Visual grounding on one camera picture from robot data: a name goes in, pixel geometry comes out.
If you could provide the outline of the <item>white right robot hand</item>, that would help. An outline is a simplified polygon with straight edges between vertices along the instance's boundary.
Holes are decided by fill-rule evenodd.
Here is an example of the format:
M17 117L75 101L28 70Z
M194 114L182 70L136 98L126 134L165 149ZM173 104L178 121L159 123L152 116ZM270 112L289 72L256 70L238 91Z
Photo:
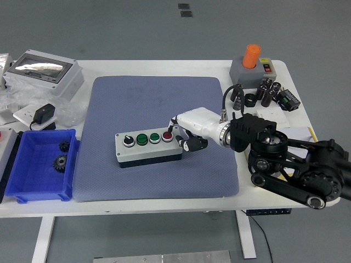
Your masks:
M222 120L220 115L204 107L186 111L173 117L169 122L169 133L172 132L175 125L182 128L188 136L187 140L180 135L176 136L179 146L184 151L195 152L202 150L207 147L208 139L225 146L225 134L229 122Z

